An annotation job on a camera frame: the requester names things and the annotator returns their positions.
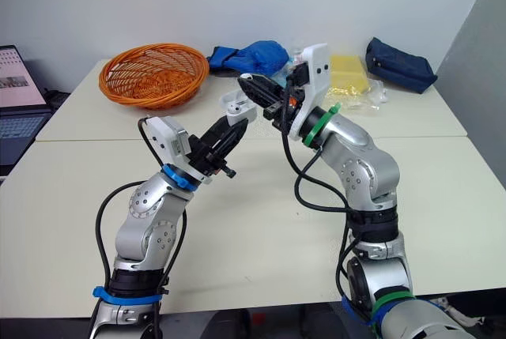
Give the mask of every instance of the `blue bag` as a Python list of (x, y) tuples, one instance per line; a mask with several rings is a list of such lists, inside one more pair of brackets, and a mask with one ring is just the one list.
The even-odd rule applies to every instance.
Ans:
[(208, 57), (211, 73), (236, 70), (272, 76), (289, 60), (286, 50), (273, 40), (257, 41), (241, 49), (215, 47)]
[(420, 94), (437, 80), (426, 58), (407, 54), (376, 37), (367, 46), (365, 63), (369, 73)]

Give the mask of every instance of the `laptop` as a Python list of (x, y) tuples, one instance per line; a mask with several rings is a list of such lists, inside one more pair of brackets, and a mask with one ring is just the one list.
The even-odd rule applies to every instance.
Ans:
[(6, 175), (51, 117), (14, 45), (0, 46), (0, 175)]

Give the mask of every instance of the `woven basket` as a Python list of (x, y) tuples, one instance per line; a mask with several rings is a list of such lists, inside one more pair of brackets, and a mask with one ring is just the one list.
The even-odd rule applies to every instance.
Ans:
[(114, 57), (100, 72), (99, 86), (119, 104), (160, 109), (184, 104), (208, 73), (209, 64), (199, 51), (181, 44), (152, 44)]

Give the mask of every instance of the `white table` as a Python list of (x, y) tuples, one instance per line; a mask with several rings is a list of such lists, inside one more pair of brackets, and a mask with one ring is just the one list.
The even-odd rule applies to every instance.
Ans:
[[(401, 169), (398, 212), (415, 293), (506, 286), (506, 192), (469, 140), (376, 144)], [(302, 145), (293, 151), (301, 163), (311, 155)], [(187, 238), (162, 312), (337, 299), (342, 215), (296, 203), (294, 174), (277, 139), (242, 141), (229, 165), (237, 176), (218, 175), (188, 206)], [(111, 190), (157, 169), (142, 141), (36, 142), (0, 187), (0, 316), (89, 316), (91, 291), (103, 283), (96, 210)], [(313, 173), (337, 179), (322, 161)], [(130, 192), (105, 213), (110, 257)], [(303, 194), (329, 202), (319, 188)]]
[[(151, 115), (172, 115), (192, 134), (200, 136), (223, 112), (219, 98), (239, 85), (235, 78), (208, 77), (198, 94), (183, 106), (165, 111), (125, 107), (108, 100), (98, 88), (100, 61), (75, 89), (51, 121), (37, 135), (37, 141), (139, 139), (136, 123)], [(436, 89), (423, 94), (388, 85), (389, 102), (369, 114), (344, 112), (355, 123), (377, 137), (466, 136), (457, 118)], [(247, 137), (279, 137), (265, 119), (257, 119)]]

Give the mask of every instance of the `black cable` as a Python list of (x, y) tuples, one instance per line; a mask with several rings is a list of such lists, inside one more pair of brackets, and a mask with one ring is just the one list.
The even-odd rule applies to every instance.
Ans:
[[(186, 234), (186, 231), (187, 231), (187, 220), (188, 220), (187, 211), (184, 210), (183, 211), (183, 225), (181, 227), (181, 235), (179, 236), (179, 240), (178, 240), (176, 248), (174, 250), (174, 254), (171, 257), (171, 261), (168, 262), (167, 269), (165, 270), (164, 275), (162, 276), (162, 278), (160, 279), (160, 282), (158, 283), (157, 290), (159, 293), (162, 293), (162, 288), (165, 285), (165, 283), (168, 281), (168, 274), (170, 273), (172, 267), (174, 266), (174, 262), (176, 261), (177, 255), (179, 254), (179, 251), (181, 250), (181, 246), (183, 245), (184, 235)], [(153, 307), (155, 310), (154, 320), (153, 320), (155, 339), (160, 339), (160, 335), (159, 335), (160, 334), (160, 331), (159, 331), (159, 329), (160, 329), (160, 303), (155, 302), (153, 304)]]
[[(326, 212), (330, 212), (330, 213), (347, 213), (350, 211), (349, 207), (332, 207), (332, 206), (315, 205), (311, 202), (306, 201), (300, 195), (300, 181), (302, 181), (302, 178), (306, 175), (306, 172), (309, 170), (309, 168), (320, 158), (320, 156), (322, 155), (322, 151), (323, 151), (322, 147), (318, 148), (316, 150), (316, 154), (309, 160), (309, 162), (304, 166), (302, 171), (300, 171), (300, 174), (297, 176), (295, 183), (293, 184), (293, 193), (295, 194), (295, 198), (297, 199), (297, 201), (301, 205), (303, 205), (309, 209), (313, 209), (313, 210), (317, 210), (317, 211), (326, 211)], [(345, 202), (346, 205), (348, 205), (348, 202), (346, 201), (346, 199), (343, 195), (338, 195), (338, 196), (340, 197), (340, 199), (342, 201)]]
[[(341, 254), (344, 252), (345, 248), (346, 248), (346, 241), (348, 240), (348, 233), (349, 233), (349, 225), (348, 225), (348, 213), (346, 214), (346, 222), (345, 222), (345, 228), (344, 228), (344, 232), (342, 233), (342, 241), (341, 241), (341, 247), (339, 248), (339, 256), (341, 256)], [(345, 277), (346, 280), (348, 280), (348, 273), (345, 271), (344, 267), (342, 266), (339, 266), (338, 264), (338, 269), (341, 270), (341, 273), (343, 274), (343, 276)]]
[(120, 186), (118, 189), (112, 191), (102, 202), (102, 205), (100, 205), (100, 208), (98, 209), (98, 213), (96, 214), (95, 219), (95, 238), (96, 238), (96, 245), (98, 246), (98, 251), (100, 252), (100, 258), (102, 259), (102, 266), (104, 266), (104, 288), (109, 288), (109, 280), (111, 279), (111, 269), (109, 268), (109, 261), (108, 256), (105, 253), (104, 249), (104, 242), (102, 241), (102, 234), (100, 232), (100, 226), (102, 224), (102, 216), (104, 215), (105, 207), (108, 205), (110, 200), (113, 199), (117, 193), (120, 191), (123, 191), (125, 189), (128, 189), (129, 187), (141, 185), (145, 181), (136, 181), (134, 183), (127, 183), (126, 185)]
[(153, 148), (153, 146), (151, 145), (151, 143), (149, 142), (149, 139), (148, 137), (145, 135), (145, 131), (144, 131), (144, 127), (142, 126), (143, 123), (145, 123), (145, 121), (147, 120), (147, 118), (141, 118), (137, 121), (137, 128), (139, 129), (139, 132), (141, 133), (141, 136), (142, 136), (142, 139), (144, 139), (144, 142), (145, 144), (148, 146), (149, 148), (149, 151), (153, 154), (153, 156), (155, 157), (155, 159), (157, 160), (157, 163), (163, 167), (164, 166), (164, 162), (161, 160), (161, 158), (158, 156), (158, 153), (157, 151), (155, 151), (155, 148)]
[(345, 291), (342, 289), (342, 286), (341, 286), (341, 275), (340, 275), (340, 269), (342, 268), (342, 263), (345, 261), (345, 258), (346, 256), (348, 256), (349, 252), (351, 252), (351, 250), (358, 244), (358, 242), (361, 241), (361, 237), (360, 236), (357, 236), (353, 242), (351, 242), (351, 244), (342, 252), (340, 253), (339, 255), (339, 259), (338, 259), (338, 266), (336, 267), (336, 270), (335, 270), (335, 284), (336, 286), (338, 287), (338, 290), (339, 290), (339, 294), (341, 295), (341, 298), (344, 298), (346, 297), (346, 294), (345, 294)]
[[(291, 82), (287, 81), (287, 85), (285, 87), (285, 92), (283, 93), (283, 105), (281, 109), (281, 139), (283, 141), (283, 149), (285, 151), (285, 156), (287, 161), (289, 162), (292, 169), (302, 178), (306, 179), (310, 183), (315, 183), (316, 185), (320, 185), (333, 193), (335, 193), (339, 199), (341, 199), (342, 203), (345, 205), (345, 208), (349, 208), (348, 202), (346, 201), (346, 197), (335, 187), (329, 185), (328, 183), (325, 183), (324, 181), (321, 181), (319, 179), (315, 179), (314, 177), (311, 177), (310, 175), (305, 174), (305, 172), (302, 172), (299, 167), (297, 167), (295, 160), (293, 159), (292, 153), (290, 152), (290, 146), (288, 142), (288, 107), (289, 107), (289, 95), (290, 95), (290, 85)], [(313, 205), (311, 209), (315, 209), (319, 211), (329, 211), (329, 209), (326, 206), (319, 206), (319, 205)], [(332, 210), (335, 212), (345, 213), (347, 210)]]
[(95, 304), (95, 307), (93, 308), (93, 313), (92, 313), (92, 316), (90, 317), (89, 319), (89, 326), (88, 326), (88, 336), (86, 338), (89, 338), (92, 336), (92, 331), (93, 331), (93, 325), (95, 324), (95, 320), (96, 320), (96, 315), (98, 314), (98, 308), (100, 306), (100, 302), (102, 302), (102, 299), (99, 298), (97, 301), (96, 301), (96, 304)]

